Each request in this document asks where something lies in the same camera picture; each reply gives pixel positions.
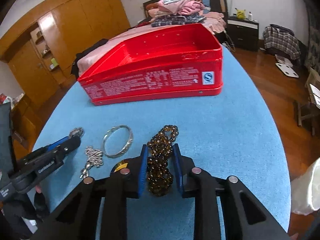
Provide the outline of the left hand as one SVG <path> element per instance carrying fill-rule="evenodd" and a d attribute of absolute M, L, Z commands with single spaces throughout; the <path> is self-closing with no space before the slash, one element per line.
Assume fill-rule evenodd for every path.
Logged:
<path fill-rule="evenodd" d="M 42 189 L 41 189 L 40 185 L 36 185 L 35 190 L 36 190 L 36 193 L 38 193 L 38 194 L 42 193 Z"/>

